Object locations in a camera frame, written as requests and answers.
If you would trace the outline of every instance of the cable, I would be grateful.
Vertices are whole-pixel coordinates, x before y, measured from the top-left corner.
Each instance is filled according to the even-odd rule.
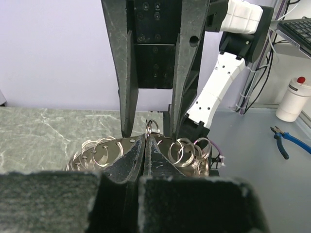
[[[267,68],[268,68],[268,66],[269,66],[270,58],[271,58],[271,54],[269,55],[269,57],[266,56],[267,63],[266,63],[265,65],[263,65],[262,68],[258,68],[258,70],[264,69],[263,74],[262,74],[261,77],[259,78],[259,81],[262,79],[263,75],[265,74],[265,72],[266,72],[266,70],[267,70]],[[246,108],[244,108],[243,106],[244,106],[245,102],[247,101],[247,99],[249,98],[250,87],[253,85],[253,82],[254,82],[254,80],[255,80],[255,75],[256,75],[256,73],[254,73],[251,82],[248,84],[248,86],[247,86],[247,88],[246,88],[246,90],[245,90],[245,92],[244,92],[244,96],[245,96],[245,97],[244,97],[243,100],[242,100],[241,107],[238,107],[238,109],[235,111],[236,113],[238,113],[238,112],[240,111],[240,109],[246,109]]]
[[[287,40],[280,40],[274,43],[274,45],[276,44],[288,44],[289,42]]]
[[[261,89],[260,89],[258,95],[257,95],[256,98],[254,99],[254,101],[253,101],[249,106],[246,107],[245,113],[246,113],[246,112],[253,106],[253,104],[257,101],[257,99],[258,99],[259,96],[261,95],[261,93],[262,93],[264,87],[266,86],[266,84],[267,84],[267,82],[268,82],[268,79],[269,79],[269,76],[270,76],[270,72],[271,72],[271,68],[272,68],[272,62],[273,62],[273,51],[271,51],[271,53],[272,53],[272,57],[271,57],[270,66],[269,66],[269,70],[268,70],[268,74],[267,74],[266,80],[264,81],[264,83],[263,83],[263,85],[262,85],[262,87],[261,87]]]
[[[297,0],[295,2],[292,2],[290,3],[291,0],[288,0],[287,4],[286,4],[286,9],[284,11],[284,15],[282,17],[280,17],[278,20],[281,20],[281,19],[284,19],[289,13],[291,13],[298,5],[296,5],[291,11],[288,12],[288,9],[289,9],[289,6],[290,5],[294,5],[294,4],[297,4],[299,3],[301,0]],[[274,40],[272,42],[272,39],[270,37],[270,33],[268,33],[268,40],[269,40],[269,43],[271,44],[271,50],[270,50],[270,55],[269,55],[269,58],[267,57],[267,64],[266,65],[263,65],[261,66],[260,68],[256,69],[255,71],[254,70],[251,70],[252,73],[254,73],[253,77],[252,77],[252,81],[249,83],[249,85],[247,86],[246,90],[245,90],[245,93],[242,95],[243,96],[243,100],[242,100],[242,103],[241,103],[241,106],[238,107],[238,109],[235,111],[236,113],[238,113],[241,109],[245,109],[245,112],[243,114],[245,114],[247,112],[247,110],[254,104],[251,103],[251,105],[248,107],[248,104],[246,105],[246,107],[244,107],[244,104],[247,102],[247,99],[249,98],[249,94],[250,94],[250,87],[251,85],[253,84],[253,81],[254,81],[254,78],[255,78],[255,75],[257,73],[257,71],[259,69],[264,69],[261,77],[258,79],[257,83],[255,84],[253,90],[257,87],[257,85],[260,83],[261,79],[263,78],[263,76],[265,75],[267,69],[268,69],[268,66],[269,66],[269,70],[268,70],[268,76],[270,75],[270,72],[271,72],[271,66],[273,65],[272,63],[270,63],[270,59],[272,60],[273,59],[273,55],[275,54],[277,56],[277,52],[274,48],[274,45],[275,44],[280,44],[280,43],[288,43],[288,41],[286,40],[280,40],[278,42],[276,42],[276,39],[277,39],[277,36],[274,37]],[[267,80],[265,81],[263,87],[261,88],[260,92],[259,92],[259,95],[261,94],[265,84],[266,84]]]
[[[287,15],[289,15],[294,9],[296,9],[296,7],[299,5],[300,1],[296,1],[296,2],[292,2],[292,3],[287,3],[287,6],[289,5],[293,5],[293,4],[297,4],[296,6],[293,7],[293,9],[291,9],[289,12],[286,12],[281,18],[277,19],[277,21],[282,20],[283,18],[285,18]]]
[[[290,1],[291,0],[288,1],[288,3],[287,3],[288,5],[294,5],[294,4],[300,3],[301,0],[297,0],[297,1],[294,1],[294,2],[290,2]]]

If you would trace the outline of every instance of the white bottle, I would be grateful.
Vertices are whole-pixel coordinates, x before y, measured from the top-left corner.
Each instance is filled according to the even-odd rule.
[[[281,120],[294,122],[310,97],[311,86],[306,82],[306,78],[293,78],[276,111],[276,116]]]

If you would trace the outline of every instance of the keyboard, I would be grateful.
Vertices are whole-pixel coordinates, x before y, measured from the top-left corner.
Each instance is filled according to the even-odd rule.
[[[311,18],[280,21],[276,32],[311,57]]]

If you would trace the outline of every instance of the red bottle cap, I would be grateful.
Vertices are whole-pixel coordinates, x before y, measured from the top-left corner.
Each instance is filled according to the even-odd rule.
[[[297,82],[298,82],[298,83],[301,83],[301,84],[303,84],[305,81],[306,81],[306,78],[305,78],[305,77],[299,77],[299,78],[297,79]]]

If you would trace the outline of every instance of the pliers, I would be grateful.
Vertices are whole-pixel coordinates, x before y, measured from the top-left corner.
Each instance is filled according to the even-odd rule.
[[[274,138],[276,139],[277,148],[280,151],[280,153],[283,155],[284,159],[289,159],[290,157],[283,147],[282,138],[287,139],[291,142],[294,142],[295,144],[297,144],[298,146],[300,146],[301,148],[303,148],[304,150],[306,150],[308,153],[311,154],[311,147],[308,146],[306,143],[304,143],[304,142],[300,141],[299,139],[291,136],[289,133],[284,133],[277,126],[275,126],[275,128],[270,127],[270,129],[272,130],[272,132],[275,133]]]

